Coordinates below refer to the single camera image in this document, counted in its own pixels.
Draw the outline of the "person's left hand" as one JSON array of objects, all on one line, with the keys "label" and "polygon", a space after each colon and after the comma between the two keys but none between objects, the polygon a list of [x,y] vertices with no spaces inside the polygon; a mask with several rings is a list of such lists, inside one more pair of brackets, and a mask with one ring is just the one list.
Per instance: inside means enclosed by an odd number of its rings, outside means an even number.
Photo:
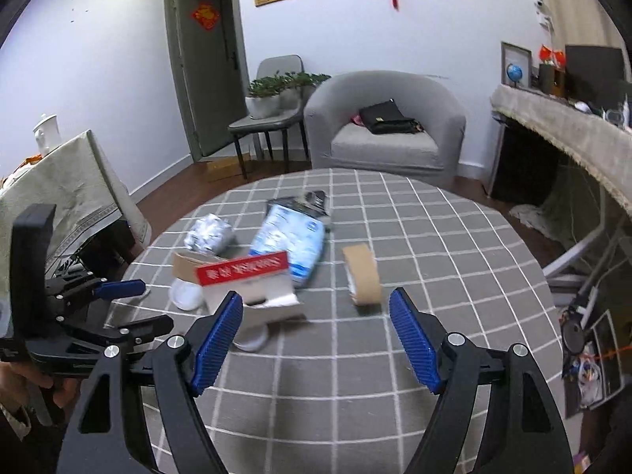
[{"label": "person's left hand", "polygon": [[80,380],[55,378],[39,371],[35,365],[25,362],[1,363],[1,415],[10,424],[24,424],[24,412],[35,404],[35,397],[47,391],[57,408],[62,411],[64,422],[70,421],[80,392]]}]

